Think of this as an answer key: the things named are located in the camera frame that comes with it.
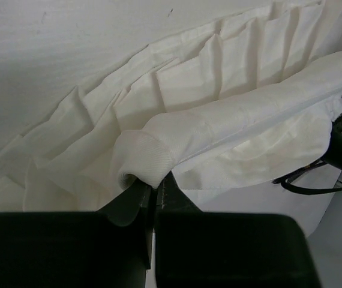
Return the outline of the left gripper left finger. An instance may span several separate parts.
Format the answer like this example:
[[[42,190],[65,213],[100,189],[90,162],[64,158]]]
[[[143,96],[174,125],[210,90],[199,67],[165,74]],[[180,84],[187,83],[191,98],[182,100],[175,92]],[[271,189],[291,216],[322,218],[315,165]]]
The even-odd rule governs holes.
[[[152,212],[141,181],[95,212],[0,212],[0,287],[144,287]]]

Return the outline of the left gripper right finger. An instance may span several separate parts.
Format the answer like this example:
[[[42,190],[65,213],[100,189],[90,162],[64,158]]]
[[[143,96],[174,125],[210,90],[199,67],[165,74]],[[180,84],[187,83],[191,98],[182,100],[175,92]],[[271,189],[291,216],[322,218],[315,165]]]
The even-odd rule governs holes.
[[[158,287],[320,287],[305,235],[279,214],[203,212],[168,174],[155,216]]]

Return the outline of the white skirt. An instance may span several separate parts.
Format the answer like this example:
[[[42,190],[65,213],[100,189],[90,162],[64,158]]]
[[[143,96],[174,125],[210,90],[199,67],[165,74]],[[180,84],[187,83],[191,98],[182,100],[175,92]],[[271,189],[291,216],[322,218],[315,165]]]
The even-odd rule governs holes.
[[[0,152],[0,212],[95,211],[172,172],[197,205],[232,192],[312,234],[331,198],[272,181],[328,148],[341,35],[342,1],[274,1],[148,45]]]

